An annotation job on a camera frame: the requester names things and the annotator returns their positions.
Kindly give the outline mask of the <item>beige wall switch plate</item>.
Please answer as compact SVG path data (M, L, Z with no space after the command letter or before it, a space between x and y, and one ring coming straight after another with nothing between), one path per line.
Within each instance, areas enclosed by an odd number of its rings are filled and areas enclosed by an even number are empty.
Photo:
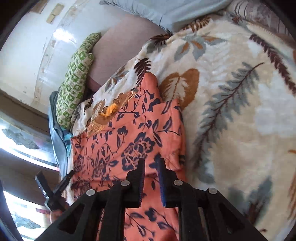
M48 24L51 24L52 21L55 19L56 16L60 15L62 10L64 9L63 4L56 4L51 13L49 14L48 18L46 19L46 22Z

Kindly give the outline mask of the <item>teal striped sweater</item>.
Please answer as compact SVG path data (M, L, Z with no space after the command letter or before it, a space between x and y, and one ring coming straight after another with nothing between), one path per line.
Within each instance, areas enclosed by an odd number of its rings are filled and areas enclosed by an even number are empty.
M71 150L72 150L71 139L73 138L73 135L72 135L72 133L70 133L67 130L63 130L63 135L64 135L64 143L65 143L66 150L67 150L67 157L69 157L71 154Z

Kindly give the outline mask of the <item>stained glass window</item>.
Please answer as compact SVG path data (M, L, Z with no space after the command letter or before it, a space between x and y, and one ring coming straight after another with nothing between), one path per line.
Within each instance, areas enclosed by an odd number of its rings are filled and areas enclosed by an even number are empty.
M45 199L35 181L43 172L54 188L59 168L50 138L1 119L1 184L13 221L23 240L35 240L49 225Z

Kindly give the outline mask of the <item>dark wooden door frame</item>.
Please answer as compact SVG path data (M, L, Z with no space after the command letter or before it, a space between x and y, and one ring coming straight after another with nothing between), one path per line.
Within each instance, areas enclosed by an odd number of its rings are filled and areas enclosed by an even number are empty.
M1 183L6 192L42 205L35 176L42 171L54 188L59 182L48 116L1 91Z

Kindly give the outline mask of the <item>leaf pattern cream blanket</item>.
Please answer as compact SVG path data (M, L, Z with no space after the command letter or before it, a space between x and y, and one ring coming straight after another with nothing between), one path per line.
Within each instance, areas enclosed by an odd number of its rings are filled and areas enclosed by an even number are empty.
M158 35L82 102L73 137L99 102L110 106L146 73L164 101L177 99L185 130L185 180L216 188L267 240L295 224L295 49L231 14Z

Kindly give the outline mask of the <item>pink quilted mattress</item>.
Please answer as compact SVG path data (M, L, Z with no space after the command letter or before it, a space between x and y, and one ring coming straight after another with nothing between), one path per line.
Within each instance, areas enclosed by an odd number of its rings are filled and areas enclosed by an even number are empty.
M150 38L164 33L161 27L148 19L125 15L94 45L94 60L87 74L86 86L97 92L119 68L137 56Z

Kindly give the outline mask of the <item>striped floral cushion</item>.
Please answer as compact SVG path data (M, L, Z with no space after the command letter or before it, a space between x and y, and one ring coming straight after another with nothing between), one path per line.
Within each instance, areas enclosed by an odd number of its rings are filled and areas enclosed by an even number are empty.
M264 1L232 1L227 11L234 16L256 23L280 36L291 37L295 40L295 24L283 12L274 9Z

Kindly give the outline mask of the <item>grey blue pillow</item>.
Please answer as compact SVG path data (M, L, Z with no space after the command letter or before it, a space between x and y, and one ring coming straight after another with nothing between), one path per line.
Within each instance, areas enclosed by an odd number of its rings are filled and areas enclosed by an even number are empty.
M117 0L100 1L148 19L165 31L178 32L198 17L226 8L229 0Z

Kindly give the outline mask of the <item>orange floral blouse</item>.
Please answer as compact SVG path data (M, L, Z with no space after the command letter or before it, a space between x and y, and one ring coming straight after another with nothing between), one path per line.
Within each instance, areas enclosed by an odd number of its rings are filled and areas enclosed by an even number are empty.
M178 240L179 216L161 202L158 159L185 180L185 130L177 99L161 98L157 78L146 73L138 87L119 94L110 106L96 104L86 130L72 139L71 191L103 191L126 178L145 160L140 208L125 211L125 240Z

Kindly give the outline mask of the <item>blue grey cloth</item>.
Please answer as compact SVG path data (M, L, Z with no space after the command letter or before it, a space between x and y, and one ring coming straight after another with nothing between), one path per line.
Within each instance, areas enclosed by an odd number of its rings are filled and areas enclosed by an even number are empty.
M56 117L57 97L58 91L53 91L49 97L48 120L54 157L58 164L60 175L63 178L67 174L68 157L63 131Z

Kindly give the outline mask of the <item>green checkered pillow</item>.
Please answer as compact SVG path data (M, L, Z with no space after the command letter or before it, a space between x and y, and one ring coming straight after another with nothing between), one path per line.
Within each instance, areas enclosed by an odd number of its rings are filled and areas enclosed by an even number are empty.
M84 96L87 73L94 60L91 50L100 38L100 33L91 33L71 57L56 103L57 122L65 129L71 128L72 115Z

